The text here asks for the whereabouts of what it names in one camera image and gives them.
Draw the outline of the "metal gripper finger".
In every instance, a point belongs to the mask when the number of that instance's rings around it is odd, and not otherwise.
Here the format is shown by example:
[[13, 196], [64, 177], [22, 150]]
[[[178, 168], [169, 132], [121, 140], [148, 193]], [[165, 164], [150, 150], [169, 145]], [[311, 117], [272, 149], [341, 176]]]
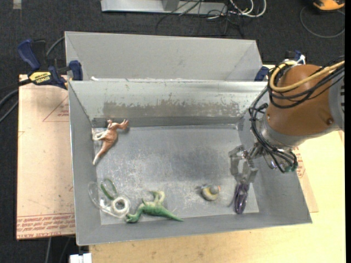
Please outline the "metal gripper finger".
[[244, 184], [254, 183], [257, 173], [258, 173], [258, 169], [255, 166], [244, 164], [243, 183]]
[[244, 146], [239, 145], [228, 153], [230, 158], [230, 172], [239, 183], [243, 183], [243, 174], [239, 172], [239, 162], [243, 160], [242, 154], [244, 150]]

